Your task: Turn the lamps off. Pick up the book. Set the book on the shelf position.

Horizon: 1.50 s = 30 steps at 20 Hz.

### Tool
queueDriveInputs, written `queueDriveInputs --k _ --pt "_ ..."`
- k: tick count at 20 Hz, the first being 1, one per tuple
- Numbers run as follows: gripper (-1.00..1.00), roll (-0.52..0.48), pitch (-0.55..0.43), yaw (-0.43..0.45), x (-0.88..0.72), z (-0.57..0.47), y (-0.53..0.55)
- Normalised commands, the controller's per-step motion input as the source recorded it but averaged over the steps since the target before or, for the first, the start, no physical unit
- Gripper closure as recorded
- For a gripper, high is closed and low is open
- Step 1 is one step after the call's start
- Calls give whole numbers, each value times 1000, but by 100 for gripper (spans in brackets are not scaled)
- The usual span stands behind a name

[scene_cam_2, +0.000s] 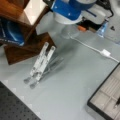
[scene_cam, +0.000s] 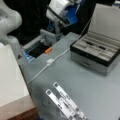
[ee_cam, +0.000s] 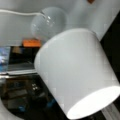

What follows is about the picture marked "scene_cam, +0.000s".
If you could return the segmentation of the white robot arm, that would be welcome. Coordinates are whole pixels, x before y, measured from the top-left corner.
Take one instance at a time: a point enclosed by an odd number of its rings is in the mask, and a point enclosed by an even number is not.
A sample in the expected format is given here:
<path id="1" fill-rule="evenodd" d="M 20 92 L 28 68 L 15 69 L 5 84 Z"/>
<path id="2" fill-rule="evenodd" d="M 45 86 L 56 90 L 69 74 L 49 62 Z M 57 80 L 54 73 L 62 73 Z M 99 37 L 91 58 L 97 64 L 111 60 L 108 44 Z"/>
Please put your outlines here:
<path id="1" fill-rule="evenodd" d="M 47 5 L 46 17 L 49 19 L 47 29 L 60 32 L 60 25 L 68 27 L 78 22 L 78 9 L 86 0 L 51 0 Z"/>

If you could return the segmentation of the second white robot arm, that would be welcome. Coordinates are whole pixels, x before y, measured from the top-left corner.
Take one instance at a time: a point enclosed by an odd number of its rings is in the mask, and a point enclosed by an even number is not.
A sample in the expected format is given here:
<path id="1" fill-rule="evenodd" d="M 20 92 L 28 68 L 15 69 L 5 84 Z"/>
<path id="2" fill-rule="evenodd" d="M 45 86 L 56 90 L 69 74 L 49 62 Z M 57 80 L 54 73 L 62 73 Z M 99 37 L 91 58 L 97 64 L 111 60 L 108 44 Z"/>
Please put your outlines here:
<path id="1" fill-rule="evenodd" d="M 0 0 L 0 42 L 11 46 L 17 60 L 23 58 L 23 53 L 18 39 L 11 36 L 10 32 L 16 30 L 21 24 L 21 15 L 8 7 L 4 0 Z"/>

